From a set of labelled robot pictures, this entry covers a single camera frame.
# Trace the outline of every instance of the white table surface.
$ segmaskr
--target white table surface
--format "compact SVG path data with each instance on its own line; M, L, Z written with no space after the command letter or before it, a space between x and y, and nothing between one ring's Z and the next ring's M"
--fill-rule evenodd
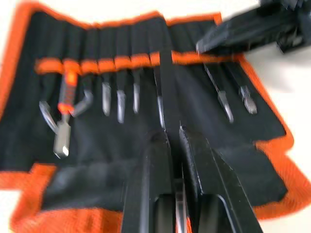
M0 0L0 65L10 30L15 6L20 0ZM77 20L102 22L134 17L158 10L165 18L221 12L223 18L256 6L256 0L42 0L51 8ZM288 156L311 180L310 152L310 88L311 48L282 55L275 45L247 54L258 76L266 87L291 129L295 144ZM20 192L0 191L0 232L8 231L8 218ZM311 206L276 220L260 222L265 233L311 232Z

